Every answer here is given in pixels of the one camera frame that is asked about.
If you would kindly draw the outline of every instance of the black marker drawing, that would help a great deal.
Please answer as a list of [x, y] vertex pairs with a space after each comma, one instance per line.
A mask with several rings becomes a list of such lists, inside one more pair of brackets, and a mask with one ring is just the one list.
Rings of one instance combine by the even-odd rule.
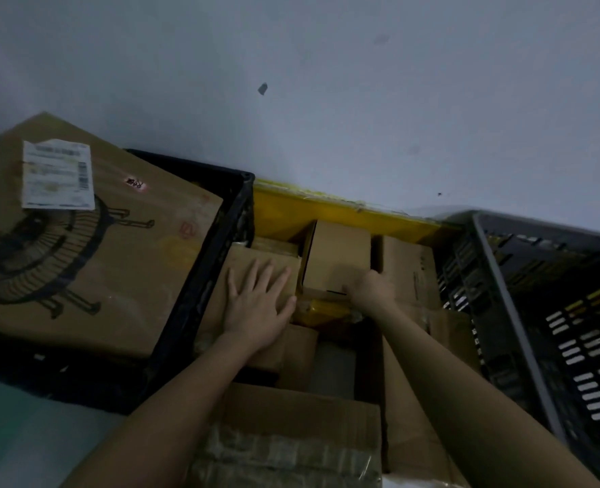
[[92, 258], [107, 229], [118, 224], [150, 229], [155, 221], [130, 221], [128, 209], [109, 208], [94, 196], [93, 211], [27, 210], [11, 232], [0, 233], [0, 304], [36, 302], [55, 319], [68, 302], [90, 315], [91, 303], [69, 284]]

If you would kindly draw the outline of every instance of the white wall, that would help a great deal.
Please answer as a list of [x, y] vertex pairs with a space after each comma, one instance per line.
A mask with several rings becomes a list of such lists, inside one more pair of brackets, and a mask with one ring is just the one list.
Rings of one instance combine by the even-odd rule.
[[600, 229], [600, 0], [0, 0], [0, 51], [0, 128]]

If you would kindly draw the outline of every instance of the hand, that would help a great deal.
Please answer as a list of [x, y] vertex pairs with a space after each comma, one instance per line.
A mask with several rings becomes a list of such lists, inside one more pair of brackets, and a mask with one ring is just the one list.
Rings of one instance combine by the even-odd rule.
[[393, 283], [376, 270], [369, 270], [354, 284], [345, 285], [344, 290], [353, 305], [372, 318], [396, 305]]
[[255, 260], [243, 283], [241, 293], [234, 284], [234, 273], [228, 270], [228, 305], [223, 320], [224, 335], [237, 336], [252, 354], [270, 346], [295, 311], [297, 298], [291, 296], [279, 313], [275, 303], [291, 274], [290, 268], [275, 279], [269, 289], [273, 264], [268, 263], [257, 278], [259, 260]]

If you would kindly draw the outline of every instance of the barcode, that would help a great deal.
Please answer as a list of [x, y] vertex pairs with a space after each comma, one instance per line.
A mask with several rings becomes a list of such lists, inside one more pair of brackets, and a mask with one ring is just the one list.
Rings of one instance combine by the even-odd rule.
[[49, 154], [75, 155], [77, 157], [81, 155], [81, 153], [79, 151], [75, 151], [74, 149], [63, 149], [61, 147], [49, 147], [49, 146], [36, 145], [36, 149], [40, 152], [48, 152]]
[[88, 165], [79, 161], [79, 190], [87, 190], [88, 184]]

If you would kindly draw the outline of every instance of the forearm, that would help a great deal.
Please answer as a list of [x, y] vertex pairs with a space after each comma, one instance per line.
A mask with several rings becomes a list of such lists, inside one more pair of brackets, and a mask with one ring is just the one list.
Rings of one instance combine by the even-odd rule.
[[176, 486], [214, 404], [251, 350], [224, 334], [133, 412], [68, 477], [66, 488]]
[[600, 487], [544, 427], [396, 305], [373, 317], [442, 443], [472, 486]]

